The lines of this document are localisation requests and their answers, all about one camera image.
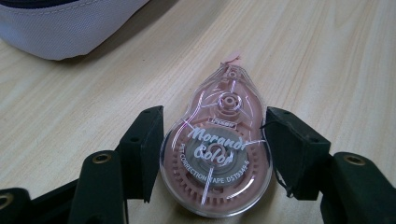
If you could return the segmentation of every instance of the correction tape dispenser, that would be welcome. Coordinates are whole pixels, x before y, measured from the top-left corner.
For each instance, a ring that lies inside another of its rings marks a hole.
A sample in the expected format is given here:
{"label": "correction tape dispenser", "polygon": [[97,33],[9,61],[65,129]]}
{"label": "correction tape dispenser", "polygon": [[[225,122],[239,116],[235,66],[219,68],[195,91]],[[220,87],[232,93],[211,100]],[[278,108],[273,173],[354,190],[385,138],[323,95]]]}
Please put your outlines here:
{"label": "correction tape dispenser", "polygon": [[222,63],[205,80],[161,149],[164,183],[180,204],[200,216],[230,217],[260,199],[272,173],[265,111],[242,67]]}

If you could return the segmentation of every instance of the light wood grain surface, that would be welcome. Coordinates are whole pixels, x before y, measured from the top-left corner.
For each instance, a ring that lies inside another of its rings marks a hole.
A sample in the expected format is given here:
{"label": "light wood grain surface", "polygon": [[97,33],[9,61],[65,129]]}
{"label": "light wood grain surface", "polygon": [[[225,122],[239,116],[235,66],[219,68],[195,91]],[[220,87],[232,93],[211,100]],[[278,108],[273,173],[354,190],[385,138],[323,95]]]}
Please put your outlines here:
{"label": "light wood grain surface", "polygon": [[[164,128],[235,50],[268,105],[371,159],[396,186],[396,1],[150,1],[87,56],[45,61],[0,40],[0,189],[35,198],[114,149],[140,111],[164,105]],[[198,217],[158,175],[135,223],[321,223],[273,179],[242,215]]]}

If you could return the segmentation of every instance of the wooden table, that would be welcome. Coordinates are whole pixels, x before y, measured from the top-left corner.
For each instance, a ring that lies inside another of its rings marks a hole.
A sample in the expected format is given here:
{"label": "wooden table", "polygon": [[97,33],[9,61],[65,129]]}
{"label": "wooden table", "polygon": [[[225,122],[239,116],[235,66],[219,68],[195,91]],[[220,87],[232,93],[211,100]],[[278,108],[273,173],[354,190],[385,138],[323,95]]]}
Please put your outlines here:
{"label": "wooden table", "polygon": [[[140,111],[164,105],[164,128],[235,50],[267,105],[375,162],[396,186],[396,2],[159,1],[86,56],[46,61],[0,41],[0,189],[35,198],[78,178],[83,160],[114,149]],[[158,174],[135,223],[321,223],[273,179],[242,215],[198,217]]]}

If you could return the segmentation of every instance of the white fabric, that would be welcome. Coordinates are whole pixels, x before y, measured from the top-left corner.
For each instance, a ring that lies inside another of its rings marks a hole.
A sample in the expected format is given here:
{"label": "white fabric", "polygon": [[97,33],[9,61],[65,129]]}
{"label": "white fabric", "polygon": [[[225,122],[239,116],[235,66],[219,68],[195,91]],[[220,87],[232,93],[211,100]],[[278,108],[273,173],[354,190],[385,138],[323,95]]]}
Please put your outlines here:
{"label": "white fabric", "polygon": [[38,57],[84,55],[116,32],[148,0],[80,0],[57,7],[0,5],[0,37]]}

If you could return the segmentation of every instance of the clear plastic casing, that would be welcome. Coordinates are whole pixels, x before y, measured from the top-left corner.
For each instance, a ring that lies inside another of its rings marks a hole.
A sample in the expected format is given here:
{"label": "clear plastic casing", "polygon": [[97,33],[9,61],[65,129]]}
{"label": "clear plastic casing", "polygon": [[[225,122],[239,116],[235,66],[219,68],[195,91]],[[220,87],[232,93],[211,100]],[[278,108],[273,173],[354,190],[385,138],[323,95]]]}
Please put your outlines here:
{"label": "clear plastic casing", "polygon": [[179,203],[229,217],[264,194],[272,173],[263,105],[247,72],[223,63],[191,97],[161,149],[163,180]]}

